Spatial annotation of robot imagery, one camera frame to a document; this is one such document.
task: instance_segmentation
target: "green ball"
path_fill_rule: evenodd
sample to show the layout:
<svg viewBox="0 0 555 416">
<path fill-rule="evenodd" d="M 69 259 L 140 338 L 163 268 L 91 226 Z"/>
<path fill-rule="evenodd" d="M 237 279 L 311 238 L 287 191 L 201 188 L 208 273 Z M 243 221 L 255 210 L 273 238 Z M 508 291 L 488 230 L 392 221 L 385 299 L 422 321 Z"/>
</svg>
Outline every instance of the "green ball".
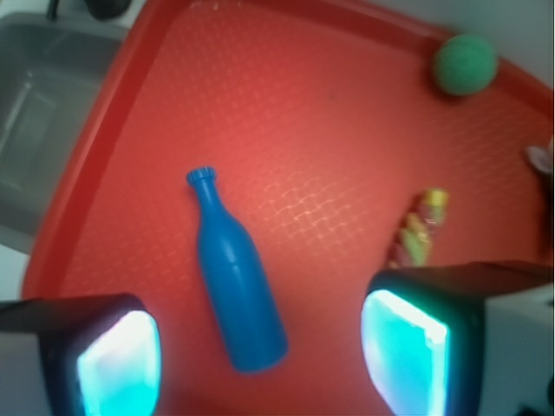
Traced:
<svg viewBox="0 0 555 416">
<path fill-rule="evenodd" d="M 495 50 L 477 36 L 455 36 L 435 54 L 435 81 L 441 90 L 451 95 L 477 93 L 487 87 L 496 74 Z"/>
</svg>

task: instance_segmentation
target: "metal sink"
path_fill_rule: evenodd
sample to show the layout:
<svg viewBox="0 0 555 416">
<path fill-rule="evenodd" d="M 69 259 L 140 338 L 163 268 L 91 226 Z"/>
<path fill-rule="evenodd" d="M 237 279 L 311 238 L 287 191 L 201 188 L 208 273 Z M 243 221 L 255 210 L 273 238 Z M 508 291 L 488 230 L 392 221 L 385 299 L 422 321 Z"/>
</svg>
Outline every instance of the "metal sink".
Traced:
<svg viewBox="0 0 555 416">
<path fill-rule="evenodd" d="M 29 253 L 126 29 L 0 20 L 0 244 Z"/>
</svg>

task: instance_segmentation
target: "bottle neck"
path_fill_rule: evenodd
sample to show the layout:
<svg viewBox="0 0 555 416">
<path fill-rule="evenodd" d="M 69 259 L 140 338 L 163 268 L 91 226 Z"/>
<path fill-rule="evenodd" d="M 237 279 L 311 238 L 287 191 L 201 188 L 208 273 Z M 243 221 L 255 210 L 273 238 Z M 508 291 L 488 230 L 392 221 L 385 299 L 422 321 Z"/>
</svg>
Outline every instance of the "bottle neck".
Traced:
<svg viewBox="0 0 555 416">
<path fill-rule="evenodd" d="M 213 179 L 202 179 L 193 185 L 200 204 L 200 212 L 204 216 L 213 212 L 225 211 L 218 195 Z"/>
</svg>

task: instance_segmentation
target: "blue bottle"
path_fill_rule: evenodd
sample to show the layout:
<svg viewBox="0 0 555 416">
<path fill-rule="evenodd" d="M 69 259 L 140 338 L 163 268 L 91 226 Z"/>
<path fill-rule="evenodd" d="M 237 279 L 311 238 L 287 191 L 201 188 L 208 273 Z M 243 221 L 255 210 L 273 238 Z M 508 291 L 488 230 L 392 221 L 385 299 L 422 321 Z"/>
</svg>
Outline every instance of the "blue bottle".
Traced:
<svg viewBox="0 0 555 416">
<path fill-rule="evenodd" d="M 258 372 L 287 354 L 287 335 L 257 249 L 222 204 L 215 179 L 211 167 L 187 174 L 200 204 L 200 268 L 233 366 Z"/>
</svg>

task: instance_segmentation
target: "textured red surface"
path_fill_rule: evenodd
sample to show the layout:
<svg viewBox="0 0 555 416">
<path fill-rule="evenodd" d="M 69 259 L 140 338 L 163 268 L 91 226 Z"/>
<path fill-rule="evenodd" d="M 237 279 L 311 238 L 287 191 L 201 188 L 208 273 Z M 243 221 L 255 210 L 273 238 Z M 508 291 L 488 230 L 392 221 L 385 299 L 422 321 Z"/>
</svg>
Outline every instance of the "textured red surface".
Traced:
<svg viewBox="0 0 555 416">
<path fill-rule="evenodd" d="M 417 192 L 442 186 L 433 264 L 545 261 L 521 150 L 548 141 L 551 96 L 504 63 L 489 89 L 450 99 L 426 76 L 443 36 L 433 28 L 353 2 L 257 3 L 147 4 L 24 294 L 140 296 L 162 336 L 160 414 L 384 414 L 359 313 L 400 219 Z M 203 287 L 184 180 L 202 165 L 257 243 L 290 337 L 264 374 L 232 370 Z"/>
</svg>

